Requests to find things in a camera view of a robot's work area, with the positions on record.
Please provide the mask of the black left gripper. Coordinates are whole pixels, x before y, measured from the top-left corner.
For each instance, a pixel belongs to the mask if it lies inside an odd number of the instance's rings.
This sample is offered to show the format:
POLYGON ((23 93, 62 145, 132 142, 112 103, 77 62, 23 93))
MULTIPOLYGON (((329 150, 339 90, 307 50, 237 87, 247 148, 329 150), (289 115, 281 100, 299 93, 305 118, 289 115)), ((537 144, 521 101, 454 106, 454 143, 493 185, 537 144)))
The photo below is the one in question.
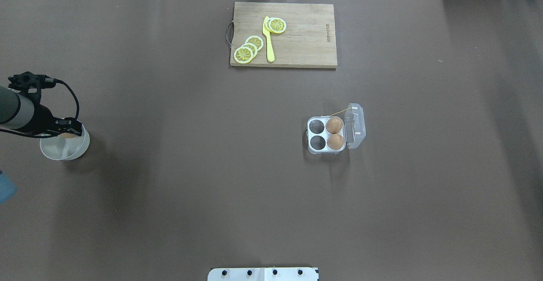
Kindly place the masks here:
POLYGON ((26 133, 31 136, 58 136, 64 133, 83 135, 83 124, 75 118, 56 118, 43 105, 33 103, 34 113, 26 124, 26 133))

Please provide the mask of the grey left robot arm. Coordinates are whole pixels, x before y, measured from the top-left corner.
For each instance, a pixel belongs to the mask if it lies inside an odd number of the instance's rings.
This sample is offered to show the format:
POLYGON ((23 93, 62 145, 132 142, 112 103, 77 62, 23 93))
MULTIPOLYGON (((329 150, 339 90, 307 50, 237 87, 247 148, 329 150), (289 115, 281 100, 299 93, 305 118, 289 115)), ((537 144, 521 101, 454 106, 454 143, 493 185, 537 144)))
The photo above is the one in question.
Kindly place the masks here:
POLYGON ((1 87, 1 132, 33 139, 54 137, 76 138, 87 134, 79 121, 80 105, 74 91, 66 82, 64 85, 76 104, 74 117, 55 117, 50 109, 34 102, 29 96, 12 89, 1 87))

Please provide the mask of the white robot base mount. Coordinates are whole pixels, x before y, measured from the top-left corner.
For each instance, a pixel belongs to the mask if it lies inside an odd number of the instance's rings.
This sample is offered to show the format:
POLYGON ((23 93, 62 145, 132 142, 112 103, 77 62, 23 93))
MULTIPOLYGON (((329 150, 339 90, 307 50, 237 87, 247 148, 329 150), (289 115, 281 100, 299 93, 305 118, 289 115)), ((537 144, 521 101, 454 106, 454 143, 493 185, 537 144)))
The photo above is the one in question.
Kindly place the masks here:
POLYGON ((318 281, 319 270, 314 267, 242 267, 215 268, 208 281, 318 281))

